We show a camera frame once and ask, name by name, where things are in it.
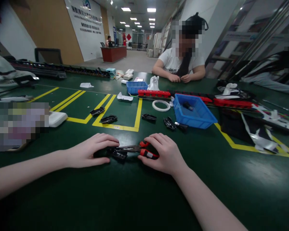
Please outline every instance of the logo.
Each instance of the logo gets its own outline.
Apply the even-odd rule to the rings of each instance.
[[[91,10],[89,0],[83,0],[83,6],[85,9]]]

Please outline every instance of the wooden wall panel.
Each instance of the wooden wall panel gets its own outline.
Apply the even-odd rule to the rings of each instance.
[[[103,20],[103,29],[104,29],[104,36],[105,36],[105,40],[107,39],[108,35],[109,35],[109,25],[108,25],[108,17],[107,17],[107,9],[100,6],[101,7],[101,14],[102,14],[102,20]]]
[[[83,62],[79,44],[64,0],[26,0],[30,9],[10,1],[20,21],[41,48],[61,50],[64,64]]]

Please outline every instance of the blue plastic bin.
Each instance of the blue plastic bin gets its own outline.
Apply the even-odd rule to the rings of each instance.
[[[188,102],[194,110],[190,111],[183,107],[185,102]],[[215,116],[199,97],[175,94],[173,108],[177,122],[180,124],[207,129],[213,123],[217,123]]]
[[[138,90],[147,90],[148,85],[146,82],[126,82],[127,92],[130,94],[138,95]]]

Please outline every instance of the wire cutter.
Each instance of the wire cutter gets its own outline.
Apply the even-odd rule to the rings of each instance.
[[[140,152],[141,156],[147,157],[149,159],[158,159],[160,156],[153,154],[149,150],[145,149],[150,145],[149,142],[141,141],[139,145],[130,145],[124,147],[117,147],[116,151],[118,152]]]

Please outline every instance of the reception desk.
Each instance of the reception desk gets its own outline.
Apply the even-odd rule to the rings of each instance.
[[[106,63],[115,63],[126,57],[126,46],[122,47],[101,47],[103,60]]]

